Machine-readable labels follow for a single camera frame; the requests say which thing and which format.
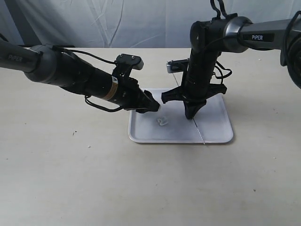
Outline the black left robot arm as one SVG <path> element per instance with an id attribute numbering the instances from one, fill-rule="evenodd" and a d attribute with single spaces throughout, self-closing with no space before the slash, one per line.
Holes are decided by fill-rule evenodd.
<path id="1" fill-rule="evenodd" d="M 138 80 L 130 77 L 132 70 L 144 66 L 139 56 L 120 54 L 109 74 L 80 58 L 78 50 L 52 45 L 37 45 L 29 49 L 1 40 L 0 66 L 22 71 L 37 83 L 58 86 L 73 94 L 83 95 L 86 104 L 114 113 L 135 110 L 138 113 L 157 112 L 160 104 L 152 93 L 141 90 Z"/>

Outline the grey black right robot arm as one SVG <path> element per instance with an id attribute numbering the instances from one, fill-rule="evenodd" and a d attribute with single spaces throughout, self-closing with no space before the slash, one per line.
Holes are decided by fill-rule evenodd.
<path id="1" fill-rule="evenodd" d="M 217 61 L 223 52 L 243 53 L 280 50 L 280 64 L 287 67 L 297 87 L 301 86 L 301 13 L 292 19 L 253 23 L 244 16 L 196 21 L 190 29 L 191 52 L 187 60 L 167 63 L 169 73 L 182 72 L 179 87 L 162 93 L 163 103 L 182 101 L 187 119 L 192 119 L 206 105 L 207 99 L 225 94 L 223 83 L 211 84 Z"/>

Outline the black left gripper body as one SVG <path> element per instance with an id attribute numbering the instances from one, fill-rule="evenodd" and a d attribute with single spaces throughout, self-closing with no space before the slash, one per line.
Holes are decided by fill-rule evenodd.
<path id="1" fill-rule="evenodd" d="M 140 89 L 138 80 L 129 77 L 131 69 L 122 71 L 115 68 L 112 72 L 112 83 L 104 100 L 117 104 L 124 110 L 136 110 L 146 113 L 150 110 L 150 98 Z"/>

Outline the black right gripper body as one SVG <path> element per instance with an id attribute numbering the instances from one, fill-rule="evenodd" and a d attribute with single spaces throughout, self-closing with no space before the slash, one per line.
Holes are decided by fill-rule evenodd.
<path id="1" fill-rule="evenodd" d="M 179 86 L 162 92 L 161 100 L 165 104 L 169 101 L 183 101 L 189 103 L 200 103 L 217 94 L 225 94 L 227 87 L 222 84 L 208 83 L 196 87 Z"/>

